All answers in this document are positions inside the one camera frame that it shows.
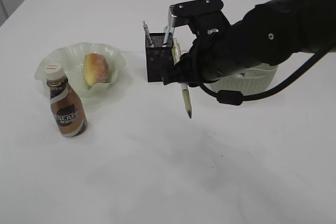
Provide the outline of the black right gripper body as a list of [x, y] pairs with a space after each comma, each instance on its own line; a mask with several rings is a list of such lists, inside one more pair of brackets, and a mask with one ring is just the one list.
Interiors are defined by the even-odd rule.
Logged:
[[177, 64], [162, 71], [164, 85], [178, 82], [197, 87], [252, 67], [248, 55], [239, 54], [221, 11], [190, 17], [188, 26], [196, 38]]

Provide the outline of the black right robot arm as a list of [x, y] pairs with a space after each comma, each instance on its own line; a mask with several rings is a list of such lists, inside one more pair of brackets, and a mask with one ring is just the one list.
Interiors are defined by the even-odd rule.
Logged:
[[335, 0], [270, 0], [235, 24], [223, 6], [221, 0], [194, 0], [170, 7], [170, 23], [188, 25], [196, 38], [177, 64], [162, 70], [164, 84], [212, 83], [335, 43]]

